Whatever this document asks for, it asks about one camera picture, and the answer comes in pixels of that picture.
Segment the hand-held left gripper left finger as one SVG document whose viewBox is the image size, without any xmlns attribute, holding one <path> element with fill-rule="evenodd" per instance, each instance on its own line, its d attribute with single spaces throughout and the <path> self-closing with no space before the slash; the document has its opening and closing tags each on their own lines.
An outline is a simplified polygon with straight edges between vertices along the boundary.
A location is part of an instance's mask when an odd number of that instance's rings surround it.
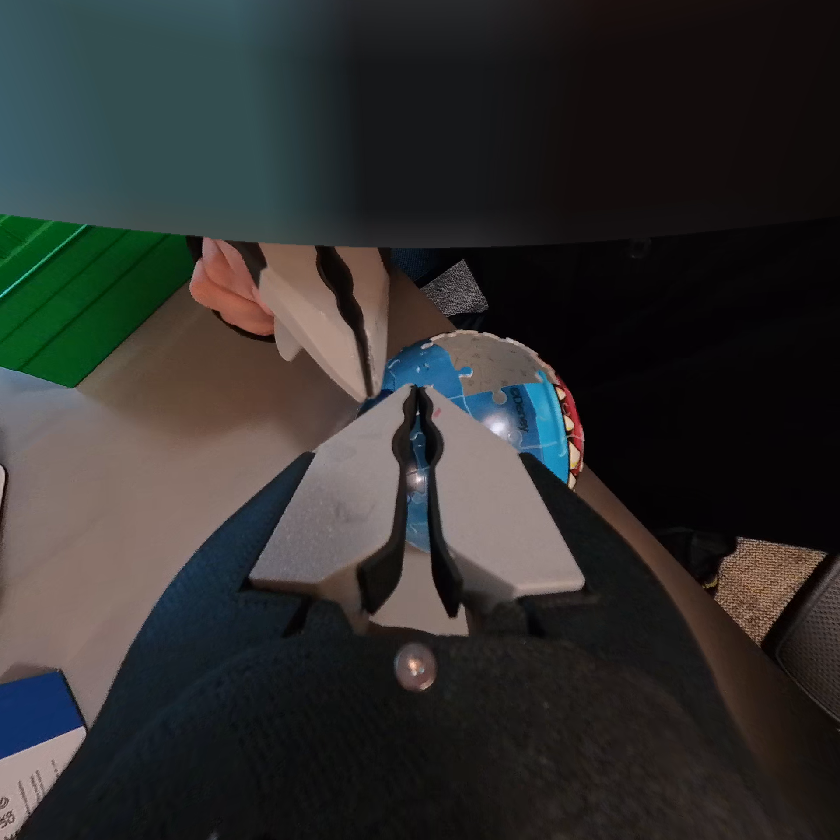
<svg viewBox="0 0 840 840">
<path fill-rule="evenodd" d="M 335 602 L 365 632 L 403 572 L 416 414 L 405 385 L 316 449 L 250 572 L 256 589 Z"/>
</svg>

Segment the black office chair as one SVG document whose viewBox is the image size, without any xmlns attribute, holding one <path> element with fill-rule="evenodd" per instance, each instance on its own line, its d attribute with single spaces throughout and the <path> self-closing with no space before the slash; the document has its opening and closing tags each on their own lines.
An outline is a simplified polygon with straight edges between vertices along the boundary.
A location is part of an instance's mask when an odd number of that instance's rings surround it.
<svg viewBox="0 0 840 840">
<path fill-rule="evenodd" d="M 761 648 L 828 716 L 839 721 L 839 556 L 815 567 Z"/>
</svg>

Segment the white and blue puzzle box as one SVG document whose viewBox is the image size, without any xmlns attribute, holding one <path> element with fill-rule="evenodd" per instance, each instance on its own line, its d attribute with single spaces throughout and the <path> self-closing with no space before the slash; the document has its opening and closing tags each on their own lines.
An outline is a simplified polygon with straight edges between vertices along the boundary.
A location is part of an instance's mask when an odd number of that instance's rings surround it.
<svg viewBox="0 0 840 840">
<path fill-rule="evenodd" d="M 15 838 L 88 734 L 59 671 L 1 685 L 1 838 Z"/>
</svg>

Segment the blue puzzle ball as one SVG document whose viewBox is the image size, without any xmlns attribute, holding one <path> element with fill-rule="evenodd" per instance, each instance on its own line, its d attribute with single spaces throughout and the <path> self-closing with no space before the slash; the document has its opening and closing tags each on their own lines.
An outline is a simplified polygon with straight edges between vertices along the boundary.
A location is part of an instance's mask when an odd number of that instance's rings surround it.
<svg viewBox="0 0 840 840">
<path fill-rule="evenodd" d="M 568 386 L 524 344 L 474 330 L 417 341 L 387 361 L 380 394 L 357 415 L 404 385 L 432 386 L 574 488 L 585 447 L 580 415 Z"/>
</svg>

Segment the green plastic bin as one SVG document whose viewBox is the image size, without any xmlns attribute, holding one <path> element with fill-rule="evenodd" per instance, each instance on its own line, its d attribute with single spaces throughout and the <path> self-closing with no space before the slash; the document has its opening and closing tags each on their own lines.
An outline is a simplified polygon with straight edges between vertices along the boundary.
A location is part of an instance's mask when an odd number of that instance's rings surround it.
<svg viewBox="0 0 840 840">
<path fill-rule="evenodd" d="M 78 385 L 189 281 L 187 242 L 2 215 L 2 368 Z"/>
</svg>

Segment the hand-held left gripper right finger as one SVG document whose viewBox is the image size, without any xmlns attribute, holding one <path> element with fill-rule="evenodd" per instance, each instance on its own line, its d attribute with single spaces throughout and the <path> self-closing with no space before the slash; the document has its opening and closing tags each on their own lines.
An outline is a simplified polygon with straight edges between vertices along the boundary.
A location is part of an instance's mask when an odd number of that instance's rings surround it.
<svg viewBox="0 0 840 840">
<path fill-rule="evenodd" d="M 526 458 L 430 385 L 418 389 L 430 571 L 448 616 L 582 592 L 585 576 Z"/>
</svg>

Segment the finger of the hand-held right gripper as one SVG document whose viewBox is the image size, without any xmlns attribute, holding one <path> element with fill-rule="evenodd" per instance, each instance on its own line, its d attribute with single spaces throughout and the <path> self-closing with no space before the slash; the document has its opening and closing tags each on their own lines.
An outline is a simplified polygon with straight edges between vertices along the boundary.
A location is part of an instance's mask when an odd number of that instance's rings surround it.
<svg viewBox="0 0 840 840">
<path fill-rule="evenodd" d="M 387 359 L 391 278 L 378 248 L 337 247 L 337 253 L 352 276 L 353 299 L 362 316 L 361 327 L 354 330 L 363 340 L 363 382 L 367 395 L 376 396 Z"/>
<path fill-rule="evenodd" d="M 365 399 L 358 342 L 340 315 L 332 290 L 323 281 L 313 246 L 260 243 L 266 267 L 259 296 L 274 317 L 280 357 L 308 354 L 354 400 Z"/>
</svg>

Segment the person's right hand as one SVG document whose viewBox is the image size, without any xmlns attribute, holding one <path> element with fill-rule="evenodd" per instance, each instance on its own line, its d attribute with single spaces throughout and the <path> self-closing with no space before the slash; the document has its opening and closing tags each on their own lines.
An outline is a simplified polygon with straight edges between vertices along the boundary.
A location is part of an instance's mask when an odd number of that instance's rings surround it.
<svg viewBox="0 0 840 840">
<path fill-rule="evenodd" d="M 237 334 L 273 342 L 275 317 L 262 301 L 242 254 L 223 240 L 187 237 L 194 258 L 193 299 Z"/>
</svg>

